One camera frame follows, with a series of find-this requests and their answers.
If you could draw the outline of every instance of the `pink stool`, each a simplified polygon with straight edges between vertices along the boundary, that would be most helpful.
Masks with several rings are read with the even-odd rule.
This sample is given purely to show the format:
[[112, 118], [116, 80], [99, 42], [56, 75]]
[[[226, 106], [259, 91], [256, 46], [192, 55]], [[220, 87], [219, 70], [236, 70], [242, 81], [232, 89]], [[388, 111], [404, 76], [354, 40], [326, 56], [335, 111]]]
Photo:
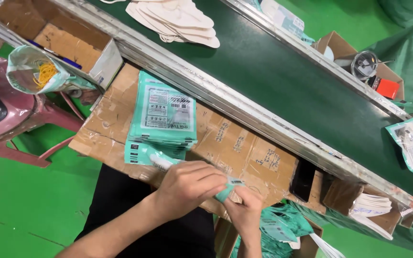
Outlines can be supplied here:
[[[0, 157], [38, 167], [47, 167], [51, 162], [45, 159], [68, 145], [72, 137], [57, 144], [41, 156], [18, 150], [11, 140], [19, 134], [44, 124], [56, 124], [78, 132], [83, 124], [83, 118], [78, 118], [57, 107], [44, 95], [29, 95], [14, 90], [5, 78], [6, 67], [7, 62], [0, 59]], [[67, 96], [64, 94], [62, 96], [75, 113], [80, 115]], [[12, 143], [14, 149], [7, 147], [8, 141]]]

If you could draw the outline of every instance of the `plastic bag of rubber bands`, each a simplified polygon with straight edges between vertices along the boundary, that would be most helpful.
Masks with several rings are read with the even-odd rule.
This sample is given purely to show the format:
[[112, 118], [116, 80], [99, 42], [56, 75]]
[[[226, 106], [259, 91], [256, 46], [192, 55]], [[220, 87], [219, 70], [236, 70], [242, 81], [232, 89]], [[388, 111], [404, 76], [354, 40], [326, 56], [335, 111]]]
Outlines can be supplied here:
[[10, 53], [6, 76], [13, 88], [28, 94], [95, 89], [89, 81], [67, 71], [41, 50], [27, 45]]

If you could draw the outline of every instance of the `green floor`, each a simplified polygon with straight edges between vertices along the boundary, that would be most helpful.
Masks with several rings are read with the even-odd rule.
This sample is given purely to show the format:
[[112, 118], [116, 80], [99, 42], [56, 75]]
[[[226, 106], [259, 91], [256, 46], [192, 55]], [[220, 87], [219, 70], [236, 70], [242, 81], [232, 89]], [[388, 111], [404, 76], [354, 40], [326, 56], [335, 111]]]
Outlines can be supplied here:
[[[400, 30], [373, 0], [279, 2], [305, 21], [310, 37], [335, 30], [357, 49]], [[89, 114], [87, 107], [81, 111]], [[72, 135], [46, 125], [14, 141], [21, 149], [40, 154]], [[81, 230], [101, 164], [68, 148], [50, 159], [53, 164], [40, 169], [0, 158], [0, 258], [53, 257]], [[325, 226], [324, 239], [348, 258], [413, 257], [411, 251], [349, 229]]]

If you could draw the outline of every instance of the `red object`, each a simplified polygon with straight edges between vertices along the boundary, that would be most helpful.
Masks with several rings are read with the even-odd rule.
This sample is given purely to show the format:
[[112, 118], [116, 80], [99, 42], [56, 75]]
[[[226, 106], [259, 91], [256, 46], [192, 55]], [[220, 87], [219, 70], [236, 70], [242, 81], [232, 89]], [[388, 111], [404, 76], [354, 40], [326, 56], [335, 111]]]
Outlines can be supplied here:
[[[56, 124], [78, 132], [83, 124], [83, 118], [78, 118], [57, 107], [44, 95], [30, 95], [15, 91], [5, 78], [6, 68], [7, 61], [0, 60], [0, 157], [38, 167], [47, 167], [51, 162], [45, 159], [69, 144], [72, 137], [55, 145], [41, 156], [19, 151], [11, 140], [19, 134], [44, 124]], [[14, 148], [7, 146], [8, 141]]]
[[391, 80], [381, 79], [376, 91], [383, 97], [394, 100], [396, 94], [398, 93], [398, 89], [399, 83], [393, 82]]

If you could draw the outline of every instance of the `human hand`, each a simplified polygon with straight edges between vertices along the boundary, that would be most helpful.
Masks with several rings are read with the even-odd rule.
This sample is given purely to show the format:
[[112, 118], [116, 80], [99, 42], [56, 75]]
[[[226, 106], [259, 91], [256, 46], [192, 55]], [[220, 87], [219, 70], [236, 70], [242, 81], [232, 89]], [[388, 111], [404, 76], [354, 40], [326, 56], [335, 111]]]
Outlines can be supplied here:
[[162, 223], [178, 219], [226, 189], [227, 177], [204, 161], [173, 165], [149, 198]]
[[237, 185], [234, 187], [235, 193], [243, 199], [243, 204], [233, 202], [227, 198], [224, 202], [227, 213], [232, 220], [234, 227], [245, 244], [256, 243], [261, 245], [261, 230], [259, 222], [261, 219], [263, 197], [248, 188]]

